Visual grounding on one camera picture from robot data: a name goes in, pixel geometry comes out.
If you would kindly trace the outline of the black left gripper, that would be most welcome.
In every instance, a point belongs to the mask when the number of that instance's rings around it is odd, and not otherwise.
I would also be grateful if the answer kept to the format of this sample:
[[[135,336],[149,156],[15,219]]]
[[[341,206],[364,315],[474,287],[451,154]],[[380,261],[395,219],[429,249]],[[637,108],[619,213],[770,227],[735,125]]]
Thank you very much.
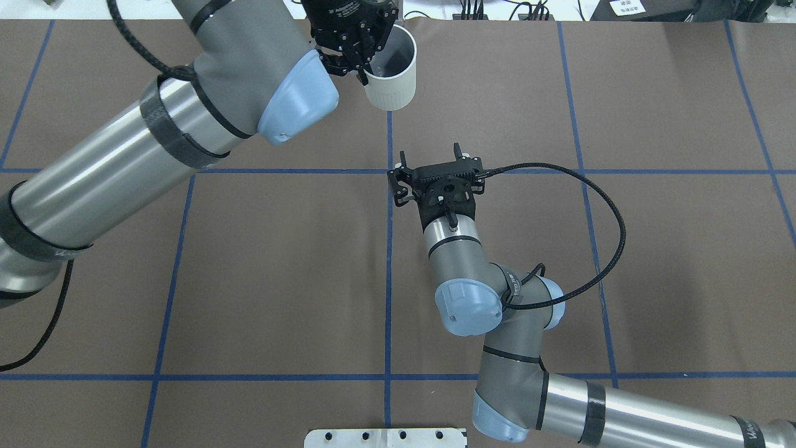
[[[310,36],[322,48],[344,53],[351,49],[360,57],[352,62],[356,77],[369,85],[373,74],[373,55],[386,46],[398,18],[396,1],[303,1],[310,22]],[[350,63],[344,54],[328,54],[318,49],[327,73],[344,77]]]

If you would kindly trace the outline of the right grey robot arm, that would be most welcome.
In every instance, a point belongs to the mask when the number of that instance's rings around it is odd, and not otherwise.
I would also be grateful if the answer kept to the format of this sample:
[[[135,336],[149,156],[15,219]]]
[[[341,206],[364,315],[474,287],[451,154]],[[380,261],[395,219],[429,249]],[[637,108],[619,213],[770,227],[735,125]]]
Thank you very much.
[[[476,196],[489,177],[521,168],[570,175],[603,198],[619,224],[619,244],[606,267],[565,293],[538,264],[522,272],[488,261],[476,228]],[[618,263],[626,227],[619,209],[577,171],[544,162],[486,169],[454,145],[454,159],[411,168],[400,152],[387,171],[396,207],[415,202],[436,281],[435,303],[447,332],[485,338],[472,422],[485,436],[523,442],[552,432],[586,447],[793,447],[794,422],[759,424],[652,399],[549,372],[541,357],[546,330],[565,304],[597,286]]]

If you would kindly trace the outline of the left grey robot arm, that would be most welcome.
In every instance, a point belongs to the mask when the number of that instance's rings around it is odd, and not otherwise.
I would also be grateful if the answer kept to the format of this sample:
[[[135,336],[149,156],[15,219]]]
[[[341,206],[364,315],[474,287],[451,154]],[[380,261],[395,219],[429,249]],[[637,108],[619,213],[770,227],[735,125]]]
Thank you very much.
[[[62,158],[2,196],[2,306],[22,302],[142,207],[245,139],[283,144],[339,102],[332,76],[364,78],[399,17],[395,1],[176,1],[201,45]]]

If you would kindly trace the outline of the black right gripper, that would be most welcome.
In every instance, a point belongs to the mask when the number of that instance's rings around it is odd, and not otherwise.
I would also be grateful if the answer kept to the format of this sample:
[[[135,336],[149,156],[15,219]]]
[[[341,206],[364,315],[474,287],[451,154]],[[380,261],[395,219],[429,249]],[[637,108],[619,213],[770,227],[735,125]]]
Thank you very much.
[[[472,162],[470,155],[461,150],[460,144],[454,144],[454,156],[457,164],[469,164]],[[396,207],[403,207],[407,202],[413,201],[413,178],[414,170],[407,165],[405,152],[401,151],[400,162],[387,171],[387,183]],[[438,197],[421,198],[418,202],[418,210],[423,231],[426,231],[427,227],[439,218],[444,218],[446,221],[453,215],[463,215],[473,221],[476,218],[476,202],[472,197],[463,197],[461,199],[443,197],[443,200]]]

